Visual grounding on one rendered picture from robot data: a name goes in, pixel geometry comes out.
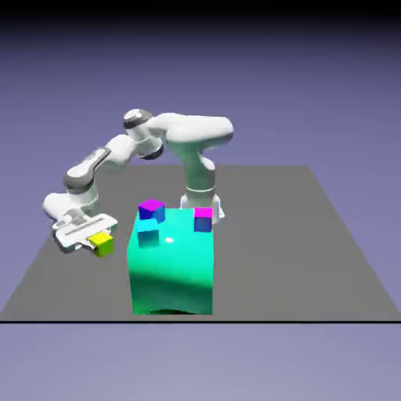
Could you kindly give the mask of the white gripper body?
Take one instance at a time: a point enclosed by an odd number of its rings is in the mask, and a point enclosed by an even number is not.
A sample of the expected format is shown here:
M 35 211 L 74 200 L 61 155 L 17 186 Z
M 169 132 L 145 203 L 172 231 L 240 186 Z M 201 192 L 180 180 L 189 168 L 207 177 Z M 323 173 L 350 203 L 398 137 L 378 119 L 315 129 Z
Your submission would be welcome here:
M 80 247 L 94 250 L 96 246 L 90 243 L 89 238 L 101 232 L 110 234 L 117 225 L 115 218 L 103 213 L 92 217 L 65 215 L 52 225 L 52 231 L 56 242 L 64 251 L 75 251 Z

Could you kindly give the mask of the small yellow cube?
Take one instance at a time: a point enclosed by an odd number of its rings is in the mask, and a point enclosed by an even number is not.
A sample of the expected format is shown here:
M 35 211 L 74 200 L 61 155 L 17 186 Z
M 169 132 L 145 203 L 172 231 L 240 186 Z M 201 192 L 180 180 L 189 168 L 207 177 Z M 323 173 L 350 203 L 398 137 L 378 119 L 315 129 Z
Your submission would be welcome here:
M 97 257 L 105 257 L 114 252 L 114 238 L 106 232 L 96 233 L 88 238 L 94 247 L 93 251 Z

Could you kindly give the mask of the small cyan cube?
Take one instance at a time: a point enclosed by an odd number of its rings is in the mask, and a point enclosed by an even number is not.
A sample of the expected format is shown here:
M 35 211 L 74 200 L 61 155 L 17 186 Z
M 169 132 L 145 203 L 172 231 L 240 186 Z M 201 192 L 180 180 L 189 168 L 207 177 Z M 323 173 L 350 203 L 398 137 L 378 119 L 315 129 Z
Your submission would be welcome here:
M 156 219 L 140 219 L 135 223 L 140 247 L 155 247 L 159 244 L 159 228 Z

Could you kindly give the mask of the small purple cube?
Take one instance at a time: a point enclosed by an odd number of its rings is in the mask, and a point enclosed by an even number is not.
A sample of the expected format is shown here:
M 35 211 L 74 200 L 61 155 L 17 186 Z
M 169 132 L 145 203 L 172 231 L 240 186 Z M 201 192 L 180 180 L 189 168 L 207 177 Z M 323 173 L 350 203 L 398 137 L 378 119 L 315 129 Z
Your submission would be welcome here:
M 165 220 L 165 204 L 159 200 L 146 199 L 138 205 L 141 220 L 156 219 L 158 223 Z

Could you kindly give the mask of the small magenta cube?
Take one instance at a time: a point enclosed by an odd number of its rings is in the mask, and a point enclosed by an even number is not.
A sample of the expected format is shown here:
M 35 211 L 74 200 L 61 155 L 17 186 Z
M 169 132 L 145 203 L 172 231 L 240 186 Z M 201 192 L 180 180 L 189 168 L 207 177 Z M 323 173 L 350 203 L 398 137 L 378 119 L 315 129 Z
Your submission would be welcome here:
M 213 209 L 195 208 L 194 209 L 194 231 L 210 233 L 212 230 Z

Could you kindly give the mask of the large green box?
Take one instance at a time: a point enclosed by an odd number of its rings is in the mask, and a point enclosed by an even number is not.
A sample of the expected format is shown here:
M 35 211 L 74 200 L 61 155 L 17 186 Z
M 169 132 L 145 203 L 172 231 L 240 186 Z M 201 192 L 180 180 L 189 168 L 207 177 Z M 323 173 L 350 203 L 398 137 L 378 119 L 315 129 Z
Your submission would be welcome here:
M 140 247 L 135 223 L 127 265 L 135 315 L 166 311 L 211 315 L 213 309 L 213 232 L 194 231 L 194 210 L 167 208 L 158 223 L 159 244 Z

